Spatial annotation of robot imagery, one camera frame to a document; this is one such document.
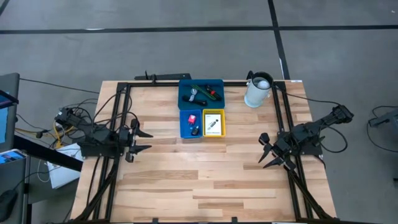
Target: blue screen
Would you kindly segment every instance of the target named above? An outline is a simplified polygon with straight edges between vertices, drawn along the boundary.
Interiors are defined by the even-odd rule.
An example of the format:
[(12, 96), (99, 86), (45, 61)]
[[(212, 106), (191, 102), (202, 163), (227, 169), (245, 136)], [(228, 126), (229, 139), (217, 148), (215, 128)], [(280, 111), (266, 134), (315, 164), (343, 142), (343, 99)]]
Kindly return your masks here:
[(7, 162), (16, 161), (18, 159), (23, 159), (24, 156), (16, 153), (16, 152), (4, 152), (0, 154), (0, 164), (5, 164)]

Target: white paper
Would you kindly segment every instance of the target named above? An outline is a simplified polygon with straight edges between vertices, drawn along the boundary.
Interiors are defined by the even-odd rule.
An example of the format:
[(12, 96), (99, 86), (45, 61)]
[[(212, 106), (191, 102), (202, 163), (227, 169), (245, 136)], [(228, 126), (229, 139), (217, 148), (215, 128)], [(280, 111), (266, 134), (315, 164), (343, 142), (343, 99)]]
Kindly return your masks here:
[[(71, 144), (69, 146), (62, 147), (60, 149), (57, 149), (57, 151), (61, 152), (62, 154), (65, 154), (67, 156), (71, 156), (71, 157), (74, 157), (75, 159), (83, 161), (83, 158), (81, 157), (80, 146), (76, 143)], [(76, 180), (77, 178), (80, 177), (80, 172), (78, 172), (78, 171), (68, 169), (65, 167), (60, 167), (60, 166), (52, 164), (50, 162), (47, 163), (47, 166), (49, 167), (49, 170), (59, 167), (49, 173), (50, 180), (51, 180), (51, 186), (53, 189), (62, 187), (65, 184), (67, 184), (73, 180)]]
[(205, 115), (205, 134), (221, 135), (221, 115), (206, 114)]

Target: red object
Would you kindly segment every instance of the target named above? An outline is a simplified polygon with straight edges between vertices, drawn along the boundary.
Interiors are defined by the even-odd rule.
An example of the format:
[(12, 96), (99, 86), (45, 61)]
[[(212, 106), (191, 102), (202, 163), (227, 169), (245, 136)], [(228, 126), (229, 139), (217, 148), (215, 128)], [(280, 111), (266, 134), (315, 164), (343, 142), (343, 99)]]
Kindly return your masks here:
[(197, 120), (197, 117), (195, 115), (190, 115), (188, 118), (188, 124), (195, 124), (195, 121)]

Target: black line on floor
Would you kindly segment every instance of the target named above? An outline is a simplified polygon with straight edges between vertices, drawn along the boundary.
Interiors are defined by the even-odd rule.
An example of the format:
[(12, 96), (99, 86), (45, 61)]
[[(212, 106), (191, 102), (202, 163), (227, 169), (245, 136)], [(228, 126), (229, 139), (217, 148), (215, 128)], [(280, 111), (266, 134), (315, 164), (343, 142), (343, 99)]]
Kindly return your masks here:
[(282, 43), (282, 37), (280, 36), (280, 31), (279, 31), (280, 27), (278, 25), (278, 20), (276, 17), (276, 11), (273, 0), (268, 0), (268, 5), (272, 19), (272, 26), (274, 28), (274, 35), (275, 35), (276, 47), (278, 49), (279, 62), (282, 69), (282, 77), (284, 80), (290, 80), (290, 74), (289, 74), (289, 69), (287, 68), (284, 45)]
[(280, 26), (279, 30), (381, 30), (398, 29), (398, 25), (360, 25), (360, 26)]
[(398, 29), (398, 25), (363, 26), (201, 26), (201, 27), (143, 27), (143, 28), (105, 28), (105, 29), (33, 29), (0, 30), (0, 34), (113, 34), (140, 32), (212, 32), (212, 31), (288, 31), (288, 30), (383, 30)]
[(108, 34), (140, 32), (206, 32), (206, 31), (260, 31), (274, 30), (271, 26), (209, 26), (209, 27), (144, 27), (110, 29), (49, 29), (49, 30), (0, 30), (0, 34)]
[(4, 0), (4, 2), (2, 2), (1, 6), (0, 6), (0, 16), (1, 16), (2, 12), (4, 12), (4, 10), (6, 9), (9, 1), (10, 0)]

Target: card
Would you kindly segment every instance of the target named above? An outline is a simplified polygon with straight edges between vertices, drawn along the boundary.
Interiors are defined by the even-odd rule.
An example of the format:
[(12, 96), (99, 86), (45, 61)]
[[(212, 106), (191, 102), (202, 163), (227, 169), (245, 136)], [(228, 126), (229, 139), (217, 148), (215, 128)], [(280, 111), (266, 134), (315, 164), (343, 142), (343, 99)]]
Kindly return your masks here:
[(206, 114), (205, 115), (205, 134), (220, 136), (221, 135), (221, 115)]

